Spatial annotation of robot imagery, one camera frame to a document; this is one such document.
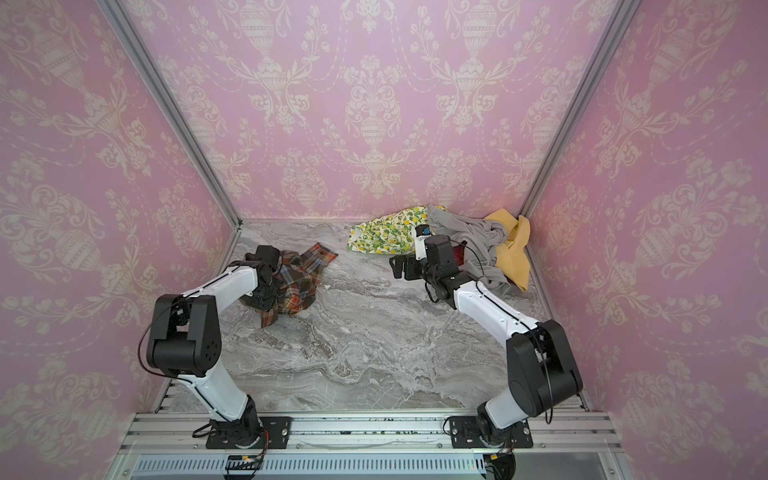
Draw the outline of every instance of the crumpled clothing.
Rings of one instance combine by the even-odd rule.
[[[448,235],[451,240],[472,249],[464,251],[464,263],[458,267],[459,270],[478,277],[497,295],[509,290],[507,277],[495,266],[496,246],[503,244],[508,237],[503,223],[451,214],[432,205],[428,208],[427,216],[433,235]]]
[[[256,309],[261,315],[261,328],[275,323],[280,313],[296,315],[312,305],[323,269],[337,256],[321,243],[301,255],[281,250],[277,271],[272,275],[272,281],[280,286],[277,301],[269,310]]]
[[[527,292],[531,262],[528,261],[523,249],[528,245],[528,239],[531,237],[531,222],[522,215],[514,218],[504,208],[496,210],[485,219],[502,222],[509,232],[507,241],[496,247],[496,266],[502,269],[504,275],[515,282],[520,290]]]
[[[411,229],[424,223],[427,223],[427,207],[410,207],[396,214],[363,222],[349,232],[346,249],[353,252],[403,255],[415,248]]]

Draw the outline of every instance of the gray cloth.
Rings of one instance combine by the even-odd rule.
[[[478,277],[496,295],[502,295],[509,290],[507,277],[502,269],[495,266],[496,246],[504,243],[508,236],[507,229],[501,222],[451,214],[429,205],[427,223],[433,234],[448,235],[451,240],[459,243],[466,242],[466,246],[477,253],[480,262],[469,248],[465,249],[464,265],[459,267],[460,270]]]

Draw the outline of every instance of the lemon print fabric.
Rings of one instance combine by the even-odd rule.
[[[427,207],[410,207],[355,225],[349,232],[346,249],[352,252],[400,255],[414,249],[411,229],[427,223]]]

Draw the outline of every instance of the vent grille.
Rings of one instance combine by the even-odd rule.
[[[230,467],[239,462],[230,462]],[[190,475],[225,471],[226,455],[142,455],[134,477],[160,472]],[[470,452],[445,454],[279,454],[268,455],[261,467],[273,475],[312,472],[322,474],[485,474],[482,455]]]

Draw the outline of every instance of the black mounting plate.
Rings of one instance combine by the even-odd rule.
[[[480,439],[480,428],[476,417],[449,417],[448,430],[451,432],[451,444],[454,449],[486,449],[489,448]],[[516,449],[532,449],[533,439],[528,421],[517,422],[511,427],[512,444]]]
[[[285,450],[288,448],[288,438],[290,437],[290,417],[262,417],[260,416],[264,429],[270,434],[269,450]],[[263,447],[261,441],[257,442],[253,448],[260,449]],[[205,448],[209,450],[223,450],[223,449],[236,449],[234,441],[228,439],[226,433],[213,432],[208,436],[208,440],[205,442]]]

